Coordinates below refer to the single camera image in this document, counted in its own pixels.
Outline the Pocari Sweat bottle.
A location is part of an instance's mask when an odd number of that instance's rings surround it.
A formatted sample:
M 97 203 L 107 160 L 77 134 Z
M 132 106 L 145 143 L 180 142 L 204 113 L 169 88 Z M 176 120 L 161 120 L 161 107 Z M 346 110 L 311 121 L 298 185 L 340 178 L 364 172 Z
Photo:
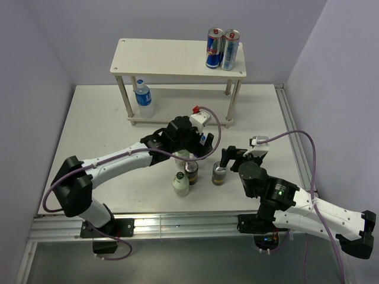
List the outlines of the Pocari Sweat bottle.
M 152 103 L 152 96 L 149 87 L 145 84 L 144 80 L 138 79 L 136 81 L 136 89 L 134 91 L 136 101 L 139 106 L 140 115 L 144 118 L 152 118 L 154 116 L 154 106 Z
M 204 146 L 206 139 L 207 139 L 206 135 L 202 133 L 201 138 L 200 138 L 200 144 Z

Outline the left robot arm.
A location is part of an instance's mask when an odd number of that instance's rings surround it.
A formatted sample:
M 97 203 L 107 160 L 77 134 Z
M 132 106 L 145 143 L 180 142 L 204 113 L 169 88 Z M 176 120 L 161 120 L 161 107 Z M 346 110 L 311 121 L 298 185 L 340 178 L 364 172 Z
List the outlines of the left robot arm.
M 201 136 L 210 119 L 205 111 L 176 117 L 167 127 L 114 154 L 83 161 L 76 156 L 67 158 L 51 184 L 60 210 L 66 217 L 89 221 L 101 236 L 111 235 L 115 230 L 113 214 L 93 198 L 92 191 L 117 176 L 175 157 L 181 150 L 195 157 L 208 155 L 214 136 L 208 134 L 204 143 Z

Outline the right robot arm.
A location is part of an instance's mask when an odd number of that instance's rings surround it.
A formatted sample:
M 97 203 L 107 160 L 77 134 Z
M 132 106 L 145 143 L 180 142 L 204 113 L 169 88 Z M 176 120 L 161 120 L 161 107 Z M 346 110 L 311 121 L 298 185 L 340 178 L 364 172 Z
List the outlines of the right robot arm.
M 337 241 L 343 252 L 369 259 L 374 247 L 376 214 L 350 211 L 316 196 L 278 177 L 270 176 L 261 166 L 263 156 L 229 146 L 221 151 L 221 167 L 232 160 L 230 170 L 238 173 L 245 195 L 258 198 L 255 214 L 238 216 L 237 229 L 245 234 L 266 234 L 294 230 Z

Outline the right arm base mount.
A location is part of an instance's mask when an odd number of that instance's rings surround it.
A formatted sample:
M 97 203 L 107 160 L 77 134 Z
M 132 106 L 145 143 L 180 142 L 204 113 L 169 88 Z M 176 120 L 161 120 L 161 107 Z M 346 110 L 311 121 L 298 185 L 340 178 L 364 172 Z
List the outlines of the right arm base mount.
M 290 240 L 289 229 L 277 228 L 270 221 L 258 220 L 256 214 L 239 214 L 236 228 L 241 234 L 253 236 L 255 250 L 260 254 L 271 255 Z

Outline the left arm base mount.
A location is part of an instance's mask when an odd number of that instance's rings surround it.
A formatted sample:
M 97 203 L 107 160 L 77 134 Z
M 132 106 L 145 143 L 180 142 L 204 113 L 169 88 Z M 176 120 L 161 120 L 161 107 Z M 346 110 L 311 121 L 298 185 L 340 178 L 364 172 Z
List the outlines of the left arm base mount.
M 88 221 L 82 222 L 80 238 L 108 238 L 108 241 L 92 241 L 95 254 L 114 254 L 120 244 L 119 238 L 132 237 L 134 233 L 133 218 L 116 218 L 104 226 L 97 228 Z

